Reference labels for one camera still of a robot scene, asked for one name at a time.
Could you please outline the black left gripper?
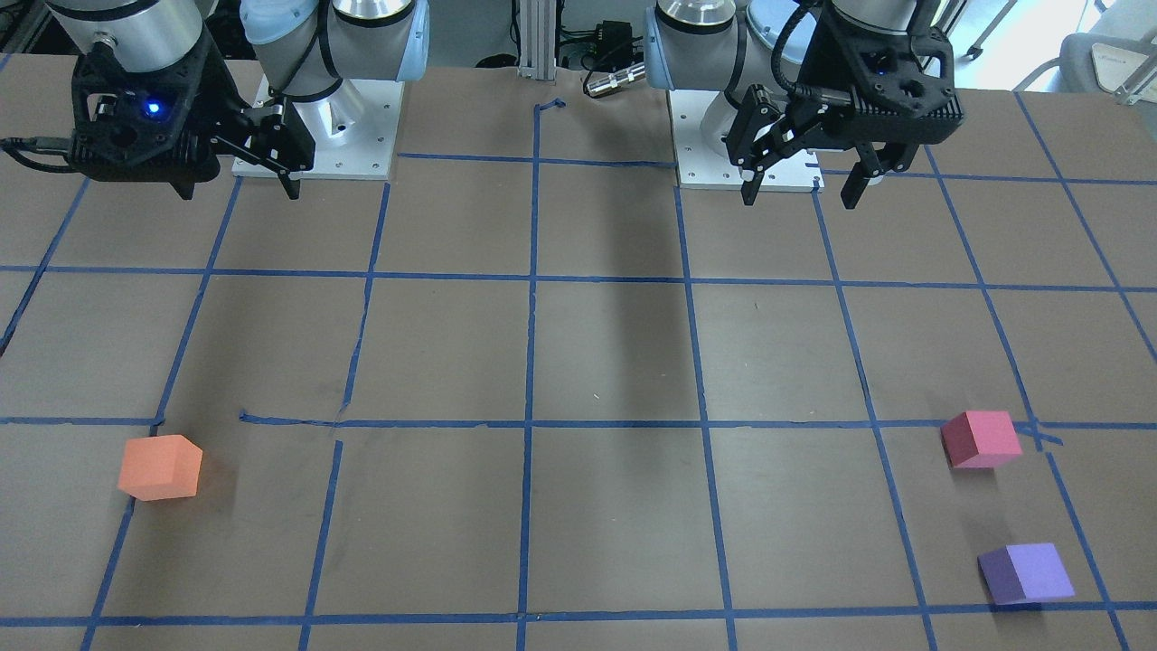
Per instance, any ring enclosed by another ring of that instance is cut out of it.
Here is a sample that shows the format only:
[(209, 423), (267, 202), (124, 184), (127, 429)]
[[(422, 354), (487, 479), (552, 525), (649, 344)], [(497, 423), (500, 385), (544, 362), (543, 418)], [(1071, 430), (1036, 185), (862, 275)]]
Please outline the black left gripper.
[(848, 210), (855, 210), (869, 185), (883, 180), (886, 173), (909, 169), (915, 145), (886, 143), (877, 149), (865, 136), (840, 136), (834, 132), (839, 125), (848, 127), (852, 124), (857, 102), (862, 99), (858, 88), (825, 88), (823, 98), (828, 102), (797, 108), (782, 90), (747, 87), (727, 134), (728, 157), (740, 171), (744, 205), (756, 205), (771, 167), (803, 149), (857, 151), (858, 161), (842, 187), (843, 209)]

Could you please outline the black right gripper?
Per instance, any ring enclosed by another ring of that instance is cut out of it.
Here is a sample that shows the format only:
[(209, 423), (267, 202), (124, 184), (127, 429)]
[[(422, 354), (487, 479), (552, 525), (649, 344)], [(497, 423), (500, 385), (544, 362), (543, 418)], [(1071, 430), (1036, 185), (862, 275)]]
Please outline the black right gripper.
[(290, 201), (301, 180), (293, 173), (314, 169), (315, 140), (289, 99), (249, 108), (219, 54), (187, 54), (180, 60), (191, 80), (192, 103), (176, 145), (179, 173), (218, 173), (219, 154), (277, 175)]

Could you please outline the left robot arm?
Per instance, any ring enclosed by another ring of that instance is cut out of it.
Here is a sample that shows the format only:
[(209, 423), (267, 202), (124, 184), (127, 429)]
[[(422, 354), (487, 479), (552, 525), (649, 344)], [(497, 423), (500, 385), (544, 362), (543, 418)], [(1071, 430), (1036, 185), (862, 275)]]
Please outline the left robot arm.
[(805, 149), (856, 151), (842, 187), (905, 172), (965, 119), (934, 1), (657, 1), (644, 66), (662, 90), (717, 91), (735, 111), (720, 143), (756, 204), (773, 165)]

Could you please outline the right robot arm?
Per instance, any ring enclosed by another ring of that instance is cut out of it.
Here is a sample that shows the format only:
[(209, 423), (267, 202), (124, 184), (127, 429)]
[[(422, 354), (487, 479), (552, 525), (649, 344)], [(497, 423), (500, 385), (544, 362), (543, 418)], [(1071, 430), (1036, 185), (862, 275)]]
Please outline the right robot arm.
[(401, 93), (428, 62), (426, 1), (49, 1), (74, 42), (68, 136), (9, 151), (190, 199), (224, 165), (297, 198), (385, 182)]

